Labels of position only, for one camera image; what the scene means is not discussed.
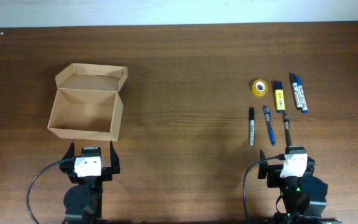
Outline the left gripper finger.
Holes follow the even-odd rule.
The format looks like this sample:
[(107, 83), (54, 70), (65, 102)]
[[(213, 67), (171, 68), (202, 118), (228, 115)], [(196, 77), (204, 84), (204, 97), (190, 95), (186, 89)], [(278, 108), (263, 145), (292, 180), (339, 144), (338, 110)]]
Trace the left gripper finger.
[(110, 141), (110, 161), (112, 167), (119, 167), (119, 157), (114, 149), (113, 142)]
[(65, 153), (63, 159), (64, 160), (72, 160), (75, 156), (75, 144), (71, 142), (67, 152)]

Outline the brown cardboard box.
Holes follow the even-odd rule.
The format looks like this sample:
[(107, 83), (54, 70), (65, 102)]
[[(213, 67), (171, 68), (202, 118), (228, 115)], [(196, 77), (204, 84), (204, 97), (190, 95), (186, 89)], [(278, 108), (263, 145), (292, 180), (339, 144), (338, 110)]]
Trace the brown cardboard box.
[(127, 67), (71, 63), (55, 77), (48, 130), (59, 138), (117, 141)]

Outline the blue ballpoint pen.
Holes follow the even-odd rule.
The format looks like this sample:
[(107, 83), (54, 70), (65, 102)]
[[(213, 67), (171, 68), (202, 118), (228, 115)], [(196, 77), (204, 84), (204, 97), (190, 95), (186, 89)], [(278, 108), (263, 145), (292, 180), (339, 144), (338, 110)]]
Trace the blue ballpoint pen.
[(263, 110), (264, 110), (265, 120), (267, 123), (269, 139), (270, 139), (271, 144), (274, 146), (275, 145), (275, 135), (274, 135), (274, 131), (272, 128), (272, 120), (271, 120), (270, 111), (266, 105), (263, 105)]

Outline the black permanent marker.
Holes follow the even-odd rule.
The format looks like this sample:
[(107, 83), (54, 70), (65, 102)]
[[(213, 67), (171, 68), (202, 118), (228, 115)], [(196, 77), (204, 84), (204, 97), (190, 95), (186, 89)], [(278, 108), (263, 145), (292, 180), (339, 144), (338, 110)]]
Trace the black permanent marker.
[(253, 107), (250, 107), (250, 110), (249, 110), (249, 124), (250, 124), (249, 141), (250, 141), (250, 145), (253, 146), (254, 145), (254, 126), (255, 126), (254, 108)]

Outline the yellow highlighter blue cap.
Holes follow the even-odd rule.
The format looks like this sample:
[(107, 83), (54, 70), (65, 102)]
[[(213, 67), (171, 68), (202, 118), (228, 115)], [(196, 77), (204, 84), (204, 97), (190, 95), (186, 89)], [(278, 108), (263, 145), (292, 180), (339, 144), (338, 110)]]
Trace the yellow highlighter blue cap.
[(275, 101), (278, 113), (285, 113), (285, 100), (283, 95), (282, 82), (275, 81)]

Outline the white marker blue cap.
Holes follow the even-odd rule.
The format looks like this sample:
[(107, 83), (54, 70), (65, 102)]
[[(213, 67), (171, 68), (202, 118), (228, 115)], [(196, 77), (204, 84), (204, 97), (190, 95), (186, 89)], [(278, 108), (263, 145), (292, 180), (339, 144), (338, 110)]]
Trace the white marker blue cap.
[(308, 113), (308, 107), (307, 107), (307, 104), (306, 104), (306, 98), (305, 98), (305, 94), (304, 94), (304, 91), (303, 91), (303, 85), (302, 85), (300, 76), (296, 77), (296, 82), (298, 84), (298, 91), (299, 91), (299, 94), (300, 94), (300, 100), (301, 100), (301, 104), (302, 104), (302, 112), (303, 113)]

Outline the yellow tape roll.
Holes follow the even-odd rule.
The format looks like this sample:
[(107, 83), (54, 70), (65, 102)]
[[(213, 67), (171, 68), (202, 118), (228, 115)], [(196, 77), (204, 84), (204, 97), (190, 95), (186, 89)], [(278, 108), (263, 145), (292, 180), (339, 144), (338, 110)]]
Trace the yellow tape roll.
[(256, 79), (251, 87), (251, 91), (255, 96), (264, 96), (269, 90), (269, 86), (265, 80)]

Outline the white marker black cap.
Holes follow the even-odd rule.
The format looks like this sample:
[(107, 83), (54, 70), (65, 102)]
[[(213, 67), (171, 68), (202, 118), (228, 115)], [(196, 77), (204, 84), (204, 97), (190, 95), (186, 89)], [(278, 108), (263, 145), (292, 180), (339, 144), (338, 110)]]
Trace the white marker black cap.
[(302, 105), (301, 100), (300, 100), (300, 94), (299, 94), (299, 91), (298, 91), (298, 84), (297, 84), (296, 76), (295, 76), (294, 73), (290, 73), (290, 80), (291, 80), (291, 85), (292, 85), (292, 88), (293, 88), (293, 94), (294, 94), (294, 97), (295, 97), (296, 108), (301, 111), (303, 109), (303, 105)]

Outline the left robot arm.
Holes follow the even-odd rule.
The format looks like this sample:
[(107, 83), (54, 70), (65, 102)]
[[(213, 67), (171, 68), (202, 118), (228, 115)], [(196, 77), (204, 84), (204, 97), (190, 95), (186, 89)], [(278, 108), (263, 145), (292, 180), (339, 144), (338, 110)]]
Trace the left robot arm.
[(120, 173), (119, 157), (113, 143), (109, 143), (111, 165), (103, 167), (101, 148), (83, 147), (81, 154), (75, 156), (75, 145), (62, 157), (60, 170), (72, 184), (63, 198), (66, 208), (63, 223), (108, 223), (102, 218), (103, 183), (112, 181), (114, 174)]

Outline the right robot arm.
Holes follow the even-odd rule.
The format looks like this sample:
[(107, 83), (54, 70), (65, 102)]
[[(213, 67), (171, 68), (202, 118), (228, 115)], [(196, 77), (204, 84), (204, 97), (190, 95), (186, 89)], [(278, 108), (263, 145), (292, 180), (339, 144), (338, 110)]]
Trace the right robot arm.
[(275, 223), (318, 223), (327, 206), (328, 184), (315, 177), (315, 161), (301, 147), (288, 147), (276, 157), (283, 164), (269, 164), (260, 151), (258, 178), (267, 181), (268, 188), (278, 188), (284, 212), (276, 211)]

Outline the black ballpoint pen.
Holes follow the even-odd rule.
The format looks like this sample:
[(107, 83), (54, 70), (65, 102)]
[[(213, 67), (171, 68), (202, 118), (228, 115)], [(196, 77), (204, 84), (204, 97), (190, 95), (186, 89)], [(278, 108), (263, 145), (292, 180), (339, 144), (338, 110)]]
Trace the black ballpoint pen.
[(288, 115), (286, 113), (283, 114), (283, 122), (284, 122), (284, 127), (285, 127), (285, 136), (286, 136), (286, 143), (287, 146), (291, 146), (291, 137), (290, 137), (290, 122), (289, 122), (289, 118)]

